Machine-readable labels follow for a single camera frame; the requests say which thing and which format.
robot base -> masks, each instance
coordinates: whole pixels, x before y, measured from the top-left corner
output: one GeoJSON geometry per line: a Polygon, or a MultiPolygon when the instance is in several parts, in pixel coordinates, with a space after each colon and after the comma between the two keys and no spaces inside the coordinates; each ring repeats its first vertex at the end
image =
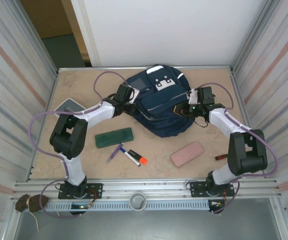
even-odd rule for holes
{"type": "Polygon", "coordinates": [[[86,177],[78,186],[74,186],[65,181],[60,185],[58,199],[93,199],[93,192],[88,190],[94,190],[96,192],[96,199],[101,199],[103,193],[103,184],[87,183],[86,177]]]}
{"type": "Polygon", "coordinates": [[[235,194],[232,183],[216,185],[211,171],[206,177],[206,181],[191,181],[190,193],[192,198],[204,197],[224,197],[226,192],[227,197],[233,197],[235,194]]]}

white cup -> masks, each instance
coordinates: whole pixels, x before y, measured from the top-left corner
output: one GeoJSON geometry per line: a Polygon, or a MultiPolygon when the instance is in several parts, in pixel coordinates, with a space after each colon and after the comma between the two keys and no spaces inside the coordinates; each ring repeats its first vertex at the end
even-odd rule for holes
{"type": "Polygon", "coordinates": [[[133,209],[137,213],[144,211],[147,205],[147,200],[146,200],[145,195],[142,194],[141,192],[135,192],[129,198],[129,205],[130,205],[130,208],[133,209]]]}

gray floor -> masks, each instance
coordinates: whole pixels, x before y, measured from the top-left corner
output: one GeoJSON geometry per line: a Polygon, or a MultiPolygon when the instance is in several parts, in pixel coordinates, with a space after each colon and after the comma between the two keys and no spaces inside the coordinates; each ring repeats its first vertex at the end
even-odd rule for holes
{"type": "Polygon", "coordinates": [[[73,34],[42,39],[57,68],[85,67],[73,34]]]}
{"type": "Polygon", "coordinates": [[[237,199],[221,216],[207,211],[87,212],[55,219],[23,213],[15,240],[279,240],[268,199],[237,199]]]}

perforated metal strip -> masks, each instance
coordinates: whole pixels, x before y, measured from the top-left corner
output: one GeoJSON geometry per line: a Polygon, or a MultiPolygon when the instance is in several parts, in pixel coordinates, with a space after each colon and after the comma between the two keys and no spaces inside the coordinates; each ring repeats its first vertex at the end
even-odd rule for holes
{"type": "MultiPolygon", "coordinates": [[[[75,202],[78,205],[88,205],[89,202],[75,202]]],[[[89,209],[71,209],[72,202],[48,202],[45,209],[48,212],[69,211],[131,211],[128,201],[95,201],[89,209]]],[[[209,210],[208,200],[151,200],[147,201],[147,211],[154,210],[209,210]]]]}

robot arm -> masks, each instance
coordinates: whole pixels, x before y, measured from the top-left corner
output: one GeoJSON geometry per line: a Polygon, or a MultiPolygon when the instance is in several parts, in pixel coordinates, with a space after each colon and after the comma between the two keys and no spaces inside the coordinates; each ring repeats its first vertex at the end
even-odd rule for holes
{"type": "Polygon", "coordinates": [[[80,154],[84,148],[87,130],[122,113],[134,115],[134,100],[138,94],[137,89],[121,84],[112,98],[103,99],[101,105],[84,110],[84,114],[59,116],[49,142],[64,159],[64,166],[67,166],[69,178],[65,181],[65,188],[71,195],[80,198],[86,190],[87,179],[82,169],[80,154]]]}
{"type": "Polygon", "coordinates": [[[263,140],[264,133],[260,129],[250,129],[243,125],[226,111],[225,106],[215,103],[211,87],[198,88],[196,99],[199,104],[191,104],[190,101],[181,103],[175,107],[174,112],[189,118],[203,117],[229,138],[227,163],[208,174],[208,191],[215,193],[218,186],[229,184],[237,176],[265,170],[268,165],[266,147],[243,129],[255,133],[263,140]]]}

